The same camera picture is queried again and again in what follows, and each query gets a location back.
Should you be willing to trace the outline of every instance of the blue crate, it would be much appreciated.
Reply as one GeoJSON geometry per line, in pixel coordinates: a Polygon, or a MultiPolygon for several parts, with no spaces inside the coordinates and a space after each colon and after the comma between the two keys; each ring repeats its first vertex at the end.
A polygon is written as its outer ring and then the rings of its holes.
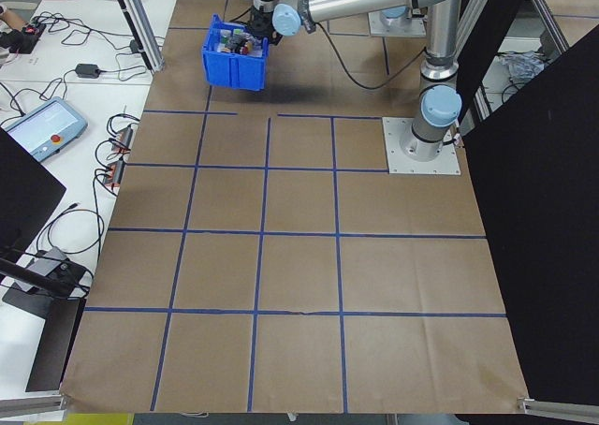
{"type": "Polygon", "coordinates": [[[217,52],[220,31],[245,29],[240,24],[222,22],[218,15],[212,15],[210,30],[202,46],[202,60],[206,80],[211,85],[227,86],[234,89],[260,91],[266,80],[266,61],[269,56],[269,41],[262,41],[262,56],[252,57],[237,53],[217,52]]]}

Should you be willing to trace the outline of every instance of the metal mounting plate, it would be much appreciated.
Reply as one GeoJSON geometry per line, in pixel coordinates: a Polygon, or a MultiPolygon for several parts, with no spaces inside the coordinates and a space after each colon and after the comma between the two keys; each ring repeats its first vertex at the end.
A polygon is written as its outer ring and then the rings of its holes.
{"type": "MultiPolygon", "coordinates": [[[[413,121],[413,118],[383,118],[389,174],[461,175],[460,163],[453,145],[444,146],[434,160],[427,162],[413,160],[403,152],[400,136],[404,130],[412,126],[413,121]]],[[[445,141],[451,138],[451,131],[447,131],[445,141]]]]}
{"type": "Polygon", "coordinates": [[[424,21],[419,18],[412,18],[407,25],[400,23],[389,27],[381,22],[380,11],[372,11],[368,14],[368,24],[373,37],[423,38],[427,35],[424,21]]]}

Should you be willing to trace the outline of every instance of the floor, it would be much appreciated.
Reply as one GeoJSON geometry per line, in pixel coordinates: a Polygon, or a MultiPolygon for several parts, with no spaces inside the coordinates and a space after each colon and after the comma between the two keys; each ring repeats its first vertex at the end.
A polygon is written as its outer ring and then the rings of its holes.
{"type": "Polygon", "coordinates": [[[546,2],[571,46],[599,25],[597,0],[546,0],[546,2]]]}
{"type": "MultiPolygon", "coordinates": [[[[464,150],[461,176],[388,174],[381,116],[414,115],[418,65],[367,92],[302,33],[271,50],[265,90],[211,87],[212,14],[249,2],[175,7],[63,384],[74,409],[514,411],[464,150]]],[[[366,82],[424,45],[367,27],[328,24],[366,82]]]]}

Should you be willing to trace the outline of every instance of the cable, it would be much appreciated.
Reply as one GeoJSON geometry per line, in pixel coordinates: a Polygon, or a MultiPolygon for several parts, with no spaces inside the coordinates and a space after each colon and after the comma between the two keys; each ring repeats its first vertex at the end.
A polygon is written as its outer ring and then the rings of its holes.
{"type": "Polygon", "coordinates": [[[228,21],[228,22],[236,22],[238,21],[240,18],[243,18],[245,15],[247,15],[250,11],[252,10],[251,7],[248,7],[247,10],[245,10],[241,15],[236,16],[235,18],[233,18],[232,20],[228,21]]]}
{"type": "Polygon", "coordinates": [[[62,32],[64,30],[69,29],[71,26],[80,27],[80,28],[84,29],[84,31],[75,29],[75,30],[71,31],[65,38],[63,38],[61,40],[61,44],[64,44],[65,46],[82,46],[85,43],[87,43],[87,40],[93,33],[96,33],[96,34],[100,35],[101,37],[103,37],[111,45],[111,47],[114,50],[121,51],[123,49],[128,48],[128,45],[119,48],[116,44],[114,44],[109,39],[109,36],[110,37],[132,37],[132,35],[130,35],[130,34],[117,34],[114,32],[108,32],[106,30],[95,29],[94,27],[90,27],[89,25],[87,25],[80,18],[65,18],[61,13],[50,13],[49,11],[44,11],[44,12],[40,13],[39,15],[35,16],[34,18],[32,18],[32,22],[37,22],[38,24],[48,25],[49,27],[48,27],[47,31],[49,34],[62,32]],[[76,34],[82,34],[83,39],[81,41],[74,42],[74,43],[69,42],[69,40],[76,34]]]}
{"type": "Polygon", "coordinates": [[[0,81],[0,86],[2,86],[2,88],[4,88],[4,91],[6,91],[8,93],[8,95],[10,96],[10,103],[8,104],[13,110],[17,111],[21,116],[25,115],[25,112],[22,110],[21,105],[19,104],[19,101],[17,100],[17,95],[19,94],[19,92],[17,92],[17,94],[12,94],[10,92],[10,90],[7,88],[7,86],[0,81]]]}
{"type": "Polygon", "coordinates": [[[101,69],[100,70],[100,74],[114,74],[114,73],[116,73],[117,74],[116,77],[117,77],[117,79],[119,81],[129,81],[129,80],[133,79],[136,76],[142,76],[142,75],[144,75],[148,71],[148,68],[145,65],[135,65],[135,66],[131,66],[131,67],[121,67],[121,62],[118,59],[119,55],[133,55],[133,53],[117,53],[116,56],[115,56],[115,58],[116,58],[117,65],[119,66],[119,68],[115,69],[115,70],[104,70],[104,69],[101,69]],[[125,77],[124,79],[121,77],[121,73],[126,72],[126,71],[130,71],[132,69],[138,69],[138,68],[141,68],[141,71],[138,71],[138,72],[132,74],[129,77],[125,77]]]}
{"type": "MultiPolygon", "coordinates": [[[[16,252],[16,253],[21,254],[21,255],[28,255],[28,256],[35,257],[35,258],[47,259],[49,261],[56,261],[56,262],[61,263],[61,265],[66,264],[67,266],[72,266],[72,267],[75,267],[75,268],[79,268],[79,269],[83,270],[83,274],[89,273],[90,277],[92,278],[92,281],[94,280],[94,274],[89,269],[87,269],[82,264],[76,263],[75,261],[71,261],[70,259],[68,261],[65,261],[65,260],[59,259],[59,258],[52,258],[51,256],[32,254],[31,252],[25,252],[23,250],[19,250],[19,249],[13,248],[13,247],[5,247],[5,249],[8,250],[8,251],[10,251],[10,252],[16,252]]],[[[58,283],[61,283],[63,285],[69,286],[69,287],[74,286],[74,287],[80,289],[81,291],[83,291],[83,296],[78,296],[78,297],[68,296],[68,297],[63,298],[63,297],[59,297],[59,296],[49,295],[47,297],[51,297],[53,299],[66,299],[66,300],[85,299],[87,297],[87,295],[89,294],[89,292],[90,292],[90,287],[82,285],[77,280],[75,280],[75,278],[74,278],[74,276],[73,276],[73,274],[71,272],[68,272],[67,275],[69,277],[71,277],[70,284],[67,283],[67,282],[65,282],[65,281],[63,281],[63,280],[54,280],[54,281],[56,281],[58,283]]],[[[3,287],[7,287],[8,289],[18,289],[18,288],[15,288],[15,287],[12,287],[12,286],[6,286],[6,285],[3,285],[3,287]]],[[[18,290],[20,290],[21,292],[23,292],[25,294],[42,295],[40,293],[28,293],[27,291],[23,291],[21,289],[18,289],[18,290]]]]}
{"type": "Polygon", "coordinates": [[[523,81],[514,82],[514,81],[512,81],[511,79],[510,79],[509,81],[510,81],[510,84],[509,84],[509,85],[507,85],[507,86],[504,88],[504,90],[502,91],[502,105],[503,105],[505,102],[507,102],[507,100],[509,99],[509,97],[508,97],[508,99],[506,99],[506,98],[505,98],[505,95],[507,94],[507,90],[509,90],[510,88],[514,88],[514,89],[516,89],[516,93],[517,93],[518,91],[520,91],[520,88],[518,87],[518,85],[522,85],[522,86],[526,85],[526,83],[525,83],[525,82],[523,82],[523,81]]]}
{"type": "Polygon", "coordinates": [[[128,113],[113,114],[112,116],[109,117],[108,121],[106,122],[106,131],[109,132],[109,135],[112,135],[113,137],[116,137],[118,135],[117,131],[114,130],[114,127],[112,126],[112,122],[117,118],[130,119],[131,121],[135,121],[136,123],[139,123],[139,118],[137,118],[136,116],[133,116],[132,114],[128,114],[128,113]]]}
{"type": "MultiPolygon", "coordinates": [[[[89,210],[87,208],[77,208],[78,206],[79,206],[79,203],[73,203],[73,204],[69,205],[66,209],[64,209],[62,212],[60,212],[58,214],[58,216],[56,216],[54,219],[52,219],[44,228],[41,229],[41,231],[39,232],[39,234],[37,235],[37,238],[36,238],[36,250],[38,252],[41,250],[40,244],[41,244],[44,234],[46,234],[46,241],[48,242],[48,245],[51,247],[56,247],[65,255],[82,254],[83,252],[87,252],[88,250],[90,250],[92,247],[94,247],[97,244],[97,240],[100,239],[100,236],[98,236],[98,238],[94,242],[92,242],[91,244],[87,245],[86,247],[84,247],[80,250],[67,252],[67,251],[63,250],[62,248],[60,248],[59,246],[55,245],[54,242],[52,242],[51,234],[52,234],[54,227],[56,226],[56,223],[59,220],[61,220],[62,218],[64,218],[65,216],[67,216],[68,214],[72,214],[72,213],[97,214],[93,210],[89,210]]],[[[104,230],[106,229],[106,224],[104,222],[104,218],[102,216],[100,216],[99,220],[100,220],[100,223],[102,226],[102,233],[104,233],[104,230]]]]}
{"type": "Polygon", "coordinates": [[[347,69],[347,66],[345,65],[345,62],[343,61],[342,56],[339,54],[339,50],[337,49],[337,46],[335,46],[335,43],[333,43],[333,40],[330,37],[329,32],[327,32],[327,30],[322,26],[322,24],[320,22],[317,22],[316,25],[318,27],[320,27],[320,30],[322,30],[325,34],[325,37],[327,37],[327,40],[329,41],[330,46],[333,48],[335,55],[337,55],[337,59],[339,60],[339,63],[341,64],[341,67],[343,68],[345,75],[347,75],[349,80],[351,80],[354,84],[356,84],[360,88],[364,88],[365,90],[378,90],[379,88],[383,88],[385,85],[390,84],[394,79],[396,79],[398,76],[400,76],[403,71],[405,71],[408,67],[410,67],[412,65],[412,63],[415,62],[420,57],[420,55],[422,55],[426,51],[426,48],[423,48],[422,51],[417,53],[408,63],[406,63],[404,66],[402,66],[402,68],[399,71],[397,71],[395,74],[393,74],[391,77],[389,77],[386,81],[383,81],[382,83],[379,83],[378,85],[368,86],[368,85],[365,85],[365,84],[357,81],[356,79],[354,79],[354,76],[352,76],[350,74],[349,70],[347,69]]]}

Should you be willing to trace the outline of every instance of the electronic device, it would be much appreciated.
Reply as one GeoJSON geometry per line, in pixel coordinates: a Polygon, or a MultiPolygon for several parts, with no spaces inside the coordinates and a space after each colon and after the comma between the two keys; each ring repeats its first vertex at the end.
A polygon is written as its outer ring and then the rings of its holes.
{"type": "Polygon", "coordinates": [[[43,258],[37,268],[36,263],[30,266],[35,271],[15,263],[44,227],[66,189],[1,129],[0,149],[0,281],[7,276],[27,284],[22,285],[26,289],[13,285],[3,301],[43,317],[51,304],[49,296],[67,297],[80,275],[66,275],[64,269],[49,265],[50,260],[43,258]]]}
{"type": "Polygon", "coordinates": [[[56,154],[78,138],[87,121],[60,97],[53,97],[7,128],[37,161],[56,154]]]}

